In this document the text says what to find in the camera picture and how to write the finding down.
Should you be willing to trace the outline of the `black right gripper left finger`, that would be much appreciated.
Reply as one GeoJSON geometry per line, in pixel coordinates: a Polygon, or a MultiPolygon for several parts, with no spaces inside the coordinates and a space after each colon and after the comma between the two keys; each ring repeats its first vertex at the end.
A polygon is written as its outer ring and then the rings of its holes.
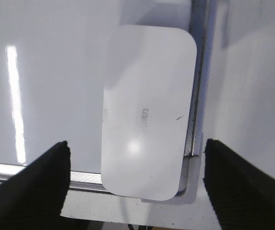
{"type": "Polygon", "coordinates": [[[70,185],[70,148],[58,142],[0,184],[0,230],[53,230],[70,185]]]}

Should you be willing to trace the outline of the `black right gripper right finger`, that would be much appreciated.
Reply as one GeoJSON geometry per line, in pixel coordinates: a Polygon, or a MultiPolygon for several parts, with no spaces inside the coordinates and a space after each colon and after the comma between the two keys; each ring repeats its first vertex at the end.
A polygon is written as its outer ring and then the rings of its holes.
{"type": "Polygon", "coordinates": [[[275,179],[222,142],[208,139],[203,179],[224,230],[275,230],[275,179]]]}

